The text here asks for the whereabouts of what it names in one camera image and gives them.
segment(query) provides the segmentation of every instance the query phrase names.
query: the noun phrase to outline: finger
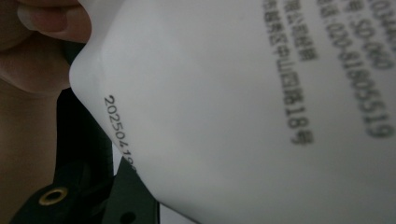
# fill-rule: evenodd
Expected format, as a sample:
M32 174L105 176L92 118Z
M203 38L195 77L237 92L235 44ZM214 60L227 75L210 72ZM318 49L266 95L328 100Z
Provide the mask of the finger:
M17 46L32 33L18 20L17 7L13 0L0 0L0 51Z
M69 87L69 64L56 39L33 33L13 50L0 54L0 61L0 78L21 90L44 94Z
M85 43L91 35L90 18L81 6L28 7L21 5L18 15L28 29L50 37Z
M32 7L71 7L79 5L78 0L18 0Z

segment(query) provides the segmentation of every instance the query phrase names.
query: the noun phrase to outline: human hand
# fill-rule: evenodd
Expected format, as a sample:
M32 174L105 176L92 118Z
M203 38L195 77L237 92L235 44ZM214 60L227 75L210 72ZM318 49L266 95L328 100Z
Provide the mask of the human hand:
M68 88L69 64L58 39L87 42L91 34L78 0L3 0L0 15L0 91L41 97Z
M69 87L60 39L86 42L91 23L78 0L1 0L0 31L0 223L9 223L52 182L57 99Z

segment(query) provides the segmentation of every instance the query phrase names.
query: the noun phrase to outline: metal grommet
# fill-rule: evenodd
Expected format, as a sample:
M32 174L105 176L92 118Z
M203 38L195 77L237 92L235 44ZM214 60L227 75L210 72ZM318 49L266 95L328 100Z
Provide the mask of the metal grommet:
M51 189L43 194L38 203L43 206L50 206L63 200L67 195L67 188L59 187Z

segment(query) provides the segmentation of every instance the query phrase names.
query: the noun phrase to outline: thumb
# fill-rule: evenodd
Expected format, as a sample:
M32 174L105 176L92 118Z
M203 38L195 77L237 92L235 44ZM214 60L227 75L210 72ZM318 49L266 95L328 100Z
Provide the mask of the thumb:
M32 33L18 20L17 6L13 0L0 1L0 51L17 46Z
M53 38L86 43L91 35L90 18L80 5L74 7L20 5L18 16L29 30Z

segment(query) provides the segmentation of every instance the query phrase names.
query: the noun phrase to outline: black object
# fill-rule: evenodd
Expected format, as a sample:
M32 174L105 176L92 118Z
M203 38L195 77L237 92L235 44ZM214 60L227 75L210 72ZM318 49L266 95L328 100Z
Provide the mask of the black object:
M84 47L64 43L70 63ZM71 89L58 99L58 148L53 184L25 203L11 224L157 224L159 204L122 159L113 175L112 144Z

